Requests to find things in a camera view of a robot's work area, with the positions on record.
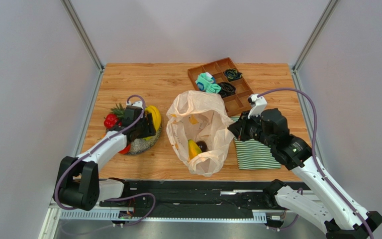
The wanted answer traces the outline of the yellow green mango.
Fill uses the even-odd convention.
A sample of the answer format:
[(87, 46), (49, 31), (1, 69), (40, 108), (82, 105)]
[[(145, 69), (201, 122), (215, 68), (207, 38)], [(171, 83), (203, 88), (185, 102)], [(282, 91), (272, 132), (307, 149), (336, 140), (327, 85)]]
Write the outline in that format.
[(188, 149), (189, 149), (189, 161), (191, 161), (193, 158), (197, 157), (199, 154), (202, 153), (201, 148), (192, 139), (188, 140)]

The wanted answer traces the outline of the dark purple mangosteen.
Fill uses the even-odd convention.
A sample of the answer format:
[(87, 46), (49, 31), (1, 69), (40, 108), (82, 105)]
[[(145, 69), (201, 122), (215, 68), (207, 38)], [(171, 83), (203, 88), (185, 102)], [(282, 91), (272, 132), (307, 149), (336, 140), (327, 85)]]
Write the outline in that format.
[(202, 152), (206, 152), (207, 151), (207, 144), (204, 141), (202, 141), (202, 140), (197, 141), (196, 145), (200, 148), (200, 150)]

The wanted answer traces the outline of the translucent beige plastic bag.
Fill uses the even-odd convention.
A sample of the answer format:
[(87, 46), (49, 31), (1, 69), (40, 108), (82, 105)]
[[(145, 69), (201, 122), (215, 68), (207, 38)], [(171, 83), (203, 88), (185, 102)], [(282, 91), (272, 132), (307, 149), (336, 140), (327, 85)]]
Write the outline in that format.
[[(166, 133), (172, 148), (191, 174), (210, 177), (219, 172), (234, 136), (228, 130), (233, 120), (221, 96), (200, 91), (179, 94), (166, 113)], [(203, 141), (207, 151), (189, 155), (188, 141)]]

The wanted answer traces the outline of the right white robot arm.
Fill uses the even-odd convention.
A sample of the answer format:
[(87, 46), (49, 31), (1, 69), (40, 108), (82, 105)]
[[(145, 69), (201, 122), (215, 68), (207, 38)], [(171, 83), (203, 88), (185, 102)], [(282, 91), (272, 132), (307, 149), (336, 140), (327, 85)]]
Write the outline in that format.
[(368, 211), (331, 177), (301, 138), (290, 133), (278, 109), (259, 116), (243, 112), (228, 129), (239, 141), (255, 140), (270, 148), (274, 159), (304, 181), (321, 201), (317, 204), (275, 179), (264, 189), (269, 203), (290, 209), (319, 228), (328, 239), (367, 239), (381, 224), (382, 215)]

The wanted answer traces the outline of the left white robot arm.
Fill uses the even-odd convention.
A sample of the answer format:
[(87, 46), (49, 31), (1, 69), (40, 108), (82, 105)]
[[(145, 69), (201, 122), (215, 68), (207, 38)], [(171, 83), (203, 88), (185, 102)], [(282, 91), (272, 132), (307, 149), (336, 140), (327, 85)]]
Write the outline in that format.
[(100, 201), (120, 198), (123, 180), (100, 180), (100, 168), (135, 140), (155, 136), (153, 117), (143, 106), (127, 106), (123, 118), (94, 146), (78, 156), (64, 157), (53, 196), (56, 203), (65, 210), (90, 211)]

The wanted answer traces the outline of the yellow banana bunch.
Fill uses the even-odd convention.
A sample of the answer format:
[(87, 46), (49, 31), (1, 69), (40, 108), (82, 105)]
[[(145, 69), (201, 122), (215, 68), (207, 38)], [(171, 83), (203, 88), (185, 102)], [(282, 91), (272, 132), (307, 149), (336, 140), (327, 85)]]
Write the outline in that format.
[(159, 130), (162, 122), (162, 117), (160, 114), (160, 111), (157, 107), (153, 105), (149, 105), (146, 107), (146, 113), (151, 113), (152, 114), (152, 119), (153, 119), (153, 124), (155, 127), (156, 132)]

